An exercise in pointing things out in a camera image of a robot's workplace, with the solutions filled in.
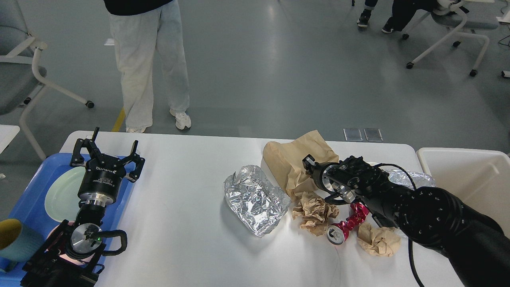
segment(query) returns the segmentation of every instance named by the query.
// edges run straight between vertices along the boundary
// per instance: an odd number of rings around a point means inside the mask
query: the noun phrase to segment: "chair armrest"
[[[26,48],[31,47],[35,48],[38,47],[41,50],[44,50],[48,48],[48,45],[42,41],[38,41],[35,37],[27,38],[25,41],[18,44],[18,46],[14,47],[12,51],[10,51],[7,55],[5,55],[6,58],[14,58],[17,55],[19,55],[21,52],[23,52]]]
[[[446,15],[450,11],[457,10],[462,5],[464,5],[464,0],[458,3],[455,0],[438,0],[438,7],[433,10],[433,13],[439,16]]]

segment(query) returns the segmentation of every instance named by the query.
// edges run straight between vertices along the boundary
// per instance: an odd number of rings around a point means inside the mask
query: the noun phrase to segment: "crumpled brown paper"
[[[262,153],[264,161],[278,185],[292,201],[303,193],[314,192],[317,187],[303,167],[303,158],[311,154],[316,162],[338,162],[338,155],[327,145],[317,130],[306,133],[293,142],[270,141]]]
[[[395,229],[372,228],[370,223],[364,222],[358,230],[358,243],[370,255],[391,257],[400,248],[400,236],[395,234]]]
[[[327,145],[317,130],[304,134],[293,142],[270,141],[262,153],[278,185],[285,190],[292,201],[299,200],[292,217],[303,217],[300,227],[316,236],[323,235],[327,219],[338,215],[338,208],[315,194],[314,180],[306,174],[303,159],[311,154],[316,162],[338,162],[338,155]]]
[[[328,204],[315,193],[305,193],[299,200],[298,206],[292,209],[292,218],[301,216],[303,222],[299,226],[307,229],[315,236],[326,233],[328,218],[338,216],[339,210],[336,205]]]

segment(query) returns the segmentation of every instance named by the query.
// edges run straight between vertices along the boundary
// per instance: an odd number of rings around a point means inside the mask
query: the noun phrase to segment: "chair wheel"
[[[85,106],[87,106],[87,108],[91,109],[91,108],[93,108],[93,107],[94,107],[94,103],[93,103],[92,101],[87,101],[87,102],[85,103]]]

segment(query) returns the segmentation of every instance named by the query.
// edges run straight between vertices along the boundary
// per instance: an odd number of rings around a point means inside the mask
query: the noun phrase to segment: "blue tray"
[[[90,159],[89,155],[82,155],[85,161]],[[19,198],[18,202],[9,214],[9,218],[19,219],[21,222],[33,228],[35,231],[42,234],[45,238],[50,231],[55,228],[60,222],[51,219],[46,210],[44,209],[44,199],[48,189],[53,182],[63,175],[66,171],[72,169],[69,166],[71,162],[70,153],[58,153],[48,157],[39,167],[34,177],[28,184],[27,188]],[[126,165],[126,171],[129,173],[135,168],[134,163]],[[106,208],[105,217],[103,217],[102,230],[113,230],[117,227],[120,217],[126,204],[128,203],[133,183],[127,179],[123,179],[120,185],[119,195],[117,202],[108,205]],[[79,202],[78,195],[76,195],[76,204]],[[107,244],[106,250],[109,249],[111,238],[105,241]],[[101,257],[100,264],[104,263],[105,258]],[[4,258],[0,257],[0,263],[5,262]],[[16,267],[8,273],[0,272],[0,286],[19,286],[21,279],[26,274],[21,268],[24,262],[19,262]]]

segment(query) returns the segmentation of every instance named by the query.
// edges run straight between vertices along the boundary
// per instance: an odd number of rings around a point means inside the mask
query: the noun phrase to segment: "white sneaker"
[[[176,112],[170,109],[170,114],[175,116],[175,127],[183,131],[191,128],[191,118],[186,112]]]
[[[144,133],[146,128],[143,129],[131,129],[126,128],[126,133]]]

